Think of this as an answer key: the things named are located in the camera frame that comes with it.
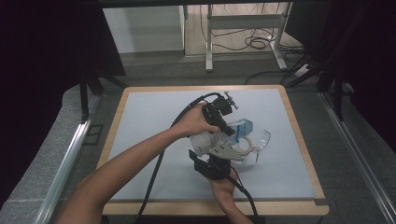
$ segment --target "metal stand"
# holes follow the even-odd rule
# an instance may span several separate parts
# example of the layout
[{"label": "metal stand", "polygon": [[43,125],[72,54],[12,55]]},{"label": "metal stand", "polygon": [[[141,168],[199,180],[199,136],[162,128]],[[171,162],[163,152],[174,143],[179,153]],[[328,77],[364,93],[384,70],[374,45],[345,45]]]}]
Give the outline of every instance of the metal stand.
[{"label": "metal stand", "polygon": [[104,88],[102,83],[99,80],[99,77],[103,77],[106,80],[112,82],[113,84],[119,86],[123,90],[128,87],[127,84],[119,81],[118,79],[110,76],[104,72],[99,71],[98,69],[88,69],[86,66],[82,65],[80,68],[80,82],[79,82],[79,93],[81,98],[81,124],[85,123],[90,116],[89,107],[88,107],[88,88],[90,88],[93,95],[101,95],[103,94]]},{"label": "metal stand", "polygon": [[280,70],[287,70],[288,67],[279,51],[279,42],[285,29],[286,20],[289,16],[290,2],[288,2],[282,14],[268,15],[226,15],[213,16],[212,5],[207,6],[207,42],[206,42],[206,72],[213,71],[213,51],[212,51],[212,30],[229,29],[259,29],[277,28],[277,35],[274,42],[271,42],[271,49],[276,57]]}]

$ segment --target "cable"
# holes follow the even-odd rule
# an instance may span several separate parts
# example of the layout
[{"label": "cable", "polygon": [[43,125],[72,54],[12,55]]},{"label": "cable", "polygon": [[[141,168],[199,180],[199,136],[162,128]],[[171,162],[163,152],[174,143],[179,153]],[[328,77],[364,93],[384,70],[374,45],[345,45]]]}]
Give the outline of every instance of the cable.
[{"label": "cable", "polygon": [[[180,119],[183,118],[183,116],[184,116],[187,112],[189,112],[195,105],[197,105],[198,103],[200,103],[201,101],[203,101],[205,98],[207,98],[207,97],[209,97],[209,96],[213,96],[213,95],[217,95],[218,97],[221,96],[221,95],[220,95],[219,93],[217,93],[217,92],[211,92],[211,93],[209,93],[209,94],[207,94],[207,95],[200,96],[200,97],[198,97],[197,99],[195,99],[194,101],[192,101],[191,103],[189,103],[189,104],[183,109],[183,111],[181,111],[181,113],[178,114],[178,116],[176,117],[176,119],[173,121],[171,127],[174,126],[175,124],[177,124],[177,123],[180,121]],[[164,153],[165,153],[165,150],[164,150],[164,151],[159,155],[159,157],[158,157],[157,163],[155,164],[154,171],[152,172],[152,175],[151,175],[151,179],[150,179],[150,181],[149,181],[149,183],[148,183],[148,189],[147,189],[147,191],[146,191],[145,199],[144,199],[143,202],[142,202],[142,206],[140,207],[140,210],[139,210],[139,212],[137,213],[137,216],[136,216],[136,219],[134,220],[134,223],[138,223],[138,222],[137,222],[138,219],[142,216],[143,211],[144,211],[145,208],[146,208],[146,205],[147,205],[147,203],[148,203],[148,201],[149,201],[149,195],[150,195],[151,190],[152,190],[152,187],[153,187],[153,185],[154,185],[155,178],[157,177],[158,171],[160,170],[161,162],[163,161],[163,154],[164,154]]]},{"label": "cable", "polygon": [[265,9],[267,9],[268,3],[262,5],[262,14],[265,14]]},{"label": "cable", "polygon": [[288,58],[288,55],[294,55],[294,54],[303,54],[302,52],[292,52],[292,53],[285,53],[283,56],[285,58],[286,61],[290,62],[290,63],[297,63],[299,61],[293,61],[292,59]]},{"label": "cable", "polygon": [[[344,17],[345,21],[349,21],[350,17],[351,17],[351,14],[345,15],[345,17]],[[340,32],[342,32],[342,30],[343,30],[344,27],[345,27],[345,24],[340,24],[338,27],[336,27],[334,30],[332,30],[332,32],[331,32],[329,35],[327,35],[326,38],[324,38],[323,40],[321,40],[320,43],[319,43],[314,49],[311,49],[310,51],[313,52],[313,51],[315,51],[315,50],[322,49],[323,47],[326,47],[326,44],[328,44],[329,42],[333,41],[333,40],[338,36],[338,34],[339,34]],[[297,49],[298,47],[290,47],[290,46],[287,47],[287,46],[282,46],[282,48],[287,48],[287,49],[289,49],[289,51],[293,51],[292,49]],[[304,58],[306,55],[308,55],[308,54],[309,54],[309,52],[308,52],[307,50],[304,49],[304,56],[303,56],[303,58]],[[332,56],[330,56],[327,60],[325,60],[325,61],[324,61],[323,63],[321,63],[321,64],[318,64],[317,66],[322,66],[322,67],[323,67],[322,69],[324,69],[324,66],[326,66],[326,65],[329,63],[331,57],[332,57]],[[297,67],[297,65],[303,60],[303,58],[301,58],[301,59],[293,66],[293,68],[292,68],[293,70],[298,71],[298,70],[299,70],[301,67],[303,67],[306,63],[309,63],[309,62],[312,62],[312,61],[315,60],[315,58],[310,58],[310,59],[306,60],[304,63],[301,63],[299,67]],[[280,81],[280,85],[285,86],[285,85],[284,85],[284,84],[285,84],[285,81],[286,81],[286,79],[287,79],[289,76],[290,76],[290,73],[287,73],[285,76],[283,76],[282,79],[281,79],[281,81]]]},{"label": "cable", "polygon": [[[202,32],[202,35],[204,37],[205,42],[207,43],[207,39],[206,39],[205,32],[204,32],[203,20],[202,20],[202,6],[200,6],[199,9],[200,9],[201,32]],[[232,34],[236,34],[236,33],[241,33],[241,32],[245,32],[245,31],[248,31],[248,30],[250,30],[250,36],[245,39],[245,44],[246,45],[244,47],[240,48],[240,49],[231,49],[231,48],[225,47],[225,46],[220,45],[220,44],[212,44],[212,45],[213,46],[217,46],[217,47],[221,47],[221,48],[224,48],[224,49],[228,49],[228,50],[233,50],[233,51],[246,49],[248,47],[252,47],[253,49],[265,49],[269,45],[271,40],[269,40],[268,38],[255,36],[255,34],[257,34],[258,30],[264,31],[264,32],[268,33],[270,36],[273,36],[273,34],[274,34],[274,29],[273,29],[272,33],[270,33],[269,31],[267,31],[265,29],[243,29],[243,30],[233,31],[233,32],[229,32],[229,33],[225,33],[225,34],[221,34],[221,35],[215,35],[215,34],[213,34],[213,31],[212,31],[211,34],[214,37],[217,37],[217,36],[232,35]],[[259,47],[255,46],[255,44],[257,44],[257,43],[260,43],[262,45],[259,46]]]},{"label": "cable", "polygon": [[279,6],[280,6],[280,3],[277,4],[276,13],[277,13],[277,11],[279,10]]},{"label": "cable", "polygon": [[245,187],[242,184],[241,179],[239,178],[239,174],[236,172],[236,170],[230,166],[231,168],[233,168],[233,170],[236,173],[236,176],[238,178],[238,180],[241,182],[241,184],[239,184],[236,180],[234,180],[230,175],[226,174],[220,167],[218,167],[214,162],[211,163],[214,165],[214,167],[216,167],[216,169],[221,172],[225,178],[227,178],[231,183],[233,183],[242,193],[244,193],[247,196],[247,199],[250,203],[251,209],[253,210],[253,215],[256,219],[256,224],[260,224],[260,219],[259,219],[259,214],[257,213],[257,209],[256,209],[256,205],[254,204],[253,198],[251,197],[250,193],[248,192],[247,189],[245,189]]},{"label": "cable", "polygon": [[264,75],[264,74],[267,74],[267,73],[287,73],[287,72],[289,72],[289,71],[279,71],[279,70],[277,70],[277,71],[265,71],[265,72],[256,73],[256,74],[251,75],[250,77],[248,77],[248,78],[245,80],[244,85],[247,85],[247,84],[248,84],[248,81],[249,81],[250,79],[252,79],[252,78],[254,78],[254,77],[257,77],[257,76],[259,76],[259,75]]},{"label": "cable", "polygon": [[254,8],[257,8],[257,10],[259,9],[259,4],[258,3],[256,3],[256,5],[254,6]]},{"label": "cable", "polygon": [[283,47],[283,48],[289,48],[289,49],[303,49],[304,48],[304,45],[301,45],[301,46],[286,46],[286,45],[279,44],[279,46]]},{"label": "cable", "polygon": [[279,85],[285,86],[285,82],[286,80],[290,77],[290,75],[295,74],[295,72],[297,72],[298,70],[300,70],[300,68],[302,68],[306,63],[309,63],[312,61],[311,58],[309,58],[308,60],[304,61],[304,58],[307,55],[305,54],[291,69],[290,71],[285,74],[282,79],[279,82]]}]

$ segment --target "gray floor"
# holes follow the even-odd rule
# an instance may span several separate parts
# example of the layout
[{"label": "gray floor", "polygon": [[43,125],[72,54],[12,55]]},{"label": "gray floor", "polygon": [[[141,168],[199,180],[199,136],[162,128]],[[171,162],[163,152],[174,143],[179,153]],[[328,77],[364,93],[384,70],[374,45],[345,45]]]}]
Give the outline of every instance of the gray floor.
[{"label": "gray floor", "polygon": [[[120,77],[131,86],[179,85],[242,85],[250,75],[277,70],[272,53],[260,55],[222,55],[215,57],[214,72],[205,72],[204,58],[168,55],[166,59],[145,56],[124,58],[127,77]],[[280,74],[269,73],[253,78],[248,84],[277,84]],[[315,89],[318,77],[312,77],[295,88],[287,89],[296,118],[303,132],[318,178],[329,200],[330,213],[321,223],[387,223],[371,191],[347,147],[335,129]],[[93,128],[102,126],[95,143],[87,137],[74,169],[61,195],[57,209],[70,195],[77,182],[93,171],[101,153],[112,118],[120,100],[121,88],[102,80],[101,96],[92,121]],[[347,98],[344,99],[345,123],[377,178],[396,201],[396,155],[359,115]],[[64,94],[64,106],[46,141],[28,172],[16,187],[0,213],[0,223],[32,223],[46,196],[57,168],[80,119],[79,93],[75,87]],[[110,223],[132,223],[134,217],[110,217]],[[147,217],[145,223],[223,223],[224,218]],[[317,217],[267,217],[266,223],[316,223]]]}]

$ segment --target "forearm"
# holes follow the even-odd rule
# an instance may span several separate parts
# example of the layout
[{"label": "forearm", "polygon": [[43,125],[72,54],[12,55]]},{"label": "forearm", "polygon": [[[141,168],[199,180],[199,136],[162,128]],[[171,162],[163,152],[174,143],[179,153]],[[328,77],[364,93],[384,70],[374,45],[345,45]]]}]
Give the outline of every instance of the forearm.
[{"label": "forearm", "polygon": [[128,148],[96,170],[81,187],[90,192],[95,203],[105,205],[150,161],[180,137],[182,133],[178,129],[168,129]]},{"label": "forearm", "polygon": [[252,224],[251,220],[236,207],[233,201],[220,206],[232,224]]},{"label": "forearm", "polygon": [[61,212],[58,223],[70,223],[70,217],[75,223],[95,223],[100,220],[108,200],[150,161],[184,135],[179,128],[168,129],[105,163],[80,182]]}]

